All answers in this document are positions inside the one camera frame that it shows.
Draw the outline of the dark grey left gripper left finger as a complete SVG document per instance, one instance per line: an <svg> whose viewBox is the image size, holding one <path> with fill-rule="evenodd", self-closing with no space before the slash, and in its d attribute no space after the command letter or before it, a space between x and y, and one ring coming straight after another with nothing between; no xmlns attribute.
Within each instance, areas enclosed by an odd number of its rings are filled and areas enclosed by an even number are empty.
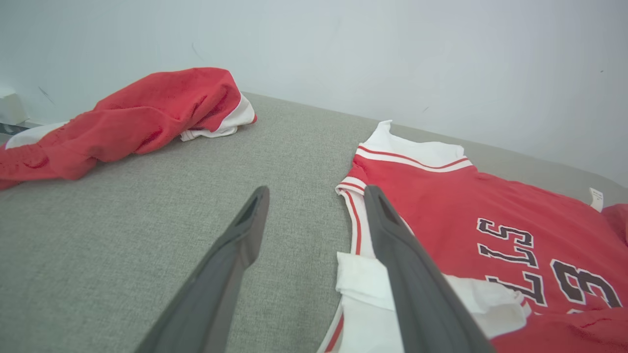
<svg viewBox="0 0 628 353"><path fill-rule="evenodd" d="M223 353L245 270L260 255L269 188L256 188L216 239L154 326L138 353Z"/></svg>

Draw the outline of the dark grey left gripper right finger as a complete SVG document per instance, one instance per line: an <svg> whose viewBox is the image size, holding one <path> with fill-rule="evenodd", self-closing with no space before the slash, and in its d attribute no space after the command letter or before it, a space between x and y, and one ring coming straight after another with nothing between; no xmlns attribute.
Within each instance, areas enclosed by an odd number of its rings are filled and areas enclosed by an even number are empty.
<svg viewBox="0 0 628 353"><path fill-rule="evenodd" d="M493 353L475 323L381 188L364 192L375 257L386 266L406 353Z"/></svg>

